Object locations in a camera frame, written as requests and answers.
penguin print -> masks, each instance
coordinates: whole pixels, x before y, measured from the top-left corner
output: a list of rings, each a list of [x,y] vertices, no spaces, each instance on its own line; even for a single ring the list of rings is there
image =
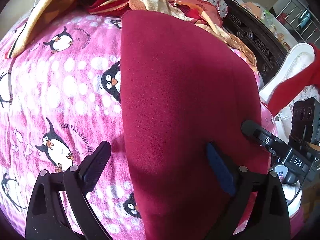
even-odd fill
[[[27,207],[23,203],[23,199],[21,196],[21,191],[19,187],[19,183],[16,179],[7,179],[7,173],[3,175],[1,186],[2,190],[7,196],[7,198],[12,202],[12,204],[16,207],[18,211],[20,209],[27,210]]]
[[[139,213],[138,205],[134,199],[133,192],[130,194],[129,198],[123,204],[124,210],[135,218],[141,218]]]
[[[11,73],[2,73],[0,75],[0,104],[4,108],[3,103],[12,104],[11,97]]]
[[[50,45],[50,49],[52,49],[52,54],[57,53],[58,51],[63,51],[68,49],[71,45],[73,45],[72,36],[67,33],[67,27],[64,27],[62,33],[54,36],[51,41],[44,42],[44,45]]]
[[[116,26],[118,29],[121,30],[122,28],[122,21],[121,20],[116,20],[116,21],[110,21],[114,26]]]
[[[50,125],[50,131],[43,136],[42,145],[36,145],[36,148],[45,153],[47,158],[55,166],[56,172],[66,171],[73,164],[73,154],[68,145],[54,132],[50,120],[47,117],[46,119]]]
[[[112,95],[119,103],[121,103],[120,82],[120,61],[118,61],[117,63],[114,63],[105,73],[103,73],[101,77],[101,84],[105,91]]]

white polka dot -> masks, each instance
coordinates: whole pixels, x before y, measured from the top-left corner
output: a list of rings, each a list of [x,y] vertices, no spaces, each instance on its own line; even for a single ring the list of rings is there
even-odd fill
[[[105,215],[106,218],[111,218],[109,210],[105,210],[103,214]]]
[[[78,63],[78,68],[79,69],[85,69],[85,66],[87,65],[87,63],[85,62],[85,61],[80,61],[79,63]]]
[[[60,102],[60,90],[55,86],[51,85],[47,91],[47,103],[50,108],[57,108]]]
[[[111,61],[111,62],[116,62],[116,57],[115,57],[114,55],[111,55],[111,56],[110,56],[110,61]]]
[[[36,70],[36,80],[38,82],[43,83],[44,81],[48,80],[48,68],[49,66],[45,61],[40,61],[38,63]]]
[[[94,101],[96,100],[96,96],[95,96],[94,93],[90,93],[90,95],[89,95],[89,100],[90,100],[91,102],[94,102]]]
[[[71,70],[73,70],[73,67],[75,66],[75,62],[73,60],[73,58],[68,58],[67,61],[65,62],[64,64],[64,69],[67,71],[67,72],[70,72]]]
[[[109,233],[112,233],[112,234],[119,234],[120,233],[120,227],[118,225],[107,224],[106,228]]]
[[[98,27],[98,25],[99,25],[99,24],[98,24],[97,22],[92,22],[92,23],[90,23],[90,26],[91,26],[91,27]]]
[[[97,189],[96,193],[97,193],[98,198],[101,198],[101,199],[103,198],[103,193],[101,190]]]
[[[100,208],[98,208],[97,206],[95,206],[91,203],[90,203],[90,206],[91,206],[93,212],[96,214],[97,218],[101,221],[103,218],[103,215],[102,215]]]
[[[84,101],[78,101],[76,102],[76,111],[80,115],[84,115],[88,112],[87,104]]]
[[[117,114],[119,114],[121,112],[121,107],[119,105],[115,105],[113,107],[113,111],[115,111]]]
[[[59,68],[59,61],[55,60],[54,62],[52,62],[51,69],[52,71],[57,71],[58,68]]]
[[[73,23],[78,23],[78,22],[80,22],[81,20],[82,20],[82,17],[76,16],[76,17],[72,18],[71,22],[73,22]]]
[[[93,15],[88,15],[86,18],[87,20],[93,21],[96,17]]]
[[[36,104],[33,100],[33,97],[27,97],[27,108],[30,110],[33,110],[35,109],[35,107],[36,107]]]
[[[124,190],[118,185],[111,185],[106,188],[109,197],[119,199],[124,196]]]
[[[29,182],[29,184],[33,187],[36,183],[36,177],[31,173],[31,172],[28,172],[27,174],[27,180]]]
[[[125,189],[131,189],[131,183],[130,183],[129,181],[125,181],[125,182],[123,183],[123,187],[124,187]]]
[[[139,219],[138,218],[132,218],[131,219],[131,223],[135,226],[138,226],[140,223],[139,223]]]
[[[111,99],[109,96],[104,96],[102,98],[102,103],[105,107],[110,107],[111,106]]]
[[[81,83],[81,84],[79,85],[79,92],[80,92],[81,95],[84,96],[84,95],[87,93],[87,90],[88,90],[88,88],[87,88],[87,85],[86,85],[86,84]]]
[[[109,66],[109,61],[106,58],[103,57],[94,57],[90,61],[91,67],[93,67],[96,70],[103,70],[107,69]]]
[[[124,223],[124,220],[123,220],[122,217],[119,217],[117,220],[119,221],[120,224],[123,224],[123,223]]]
[[[66,76],[63,80],[63,91],[68,97],[74,97],[78,92],[78,86],[73,76]]]

bedding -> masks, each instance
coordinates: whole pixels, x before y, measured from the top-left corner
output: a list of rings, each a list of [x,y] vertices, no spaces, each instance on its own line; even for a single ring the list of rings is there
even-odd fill
[[[124,145],[121,18],[68,10],[34,35],[21,54],[5,59],[26,20],[0,42],[1,210],[24,236],[39,172],[65,171],[106,140],[112,156],[87,199],[115,240],[145,239]],[[262,105],[261,114],[263,127],[276,133]],[[73,230],[81,232],[65,194],[61,197]]]

metal railing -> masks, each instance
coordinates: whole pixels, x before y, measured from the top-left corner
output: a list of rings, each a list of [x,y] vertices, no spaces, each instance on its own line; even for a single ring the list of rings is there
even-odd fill
[[[288,15],[286,15],[285,17],[282,15],[282,13],[291,5],[294,5],[294,8],[290,11],[290,13]],[[296,8],[298,8],[299,13],[294,17],[294,19],[292,21],[289,21],[289,17],[292,15],[294,16],[295,13],[294,11],[297,11]],[[286,21],[287,24],[289,24],[289,26],[292,29],[288,29],[285,25],[284,27],[286,27],[287,30],[289,31],[295,31],[297,33],[297,35],[299,35],[299,37],[302,39],[302,41],[304,42],[308,42],[308,40],[310,40],[310,38],[312,37],[312,35],[314,35],[315,32],[318,32],[320,29],[320,22],[317,19],[317,17],[308,9],[307,6],[305,6],[303,3],[301,3],[299,0],[290,0],[287,5],[282,9],[282,11],[277,15],[277,19],[279,19],[279,17],[281,17],[282,19],[284,19]],[[293,23],[297,20],[297,18],[299,17],[304,17],[304,19],[306,17],[309,18],[308,20],[308,25],[307,27],[303,27],[303,31],[301,30],[301,32],[298,31],[298,28],[301,26],[301,22],[298,22],[298,25],[295,27],[293,26]],[[312,33],[310,35],[308,35],[307,38],[303,37],[303,34],[307,31],[307,30],[313,30]],[[319,37],[316,38],[316,40],[313,42],[314,44],[316,44],[320,39],[320,33],[319,33]]]

red cloth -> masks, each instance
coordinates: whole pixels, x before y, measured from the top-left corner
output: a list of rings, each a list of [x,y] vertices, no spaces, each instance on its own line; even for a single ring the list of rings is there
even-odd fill
[[[229,196],[209,166],[206,143],[267,173],[269,154],[240,129],[247,119],[261,123],[252,70],[191,23],[151,11],[124,14],[121,103],[147,240],[200,240],[223,212]]]
[[[316,59],[299,74],[287,79],[277,86],[268,104],[268,109],[276,116],[286,107],[306,86],[316,85],[320,88],[320,51],[313,45]]]
[[[210,19],[212,20],[213,23],[215,23],[219,27],[222,27],[223,21],[220,17],[219,11],[212,3],[204,1],[204,0],[177,0],[177,1],[188,2],[188,3],[195,4],[195,5],[199,6],[201,9],[203,9],[207,13],[207,15],[210,17]],[[187,13],[186,16],[192,18],[192,14]]]
[[[303,207],[300,206],[297,214],[293,218],[290,219],[290,235],[291,239],[296,236],[297,233],[303,228]]]

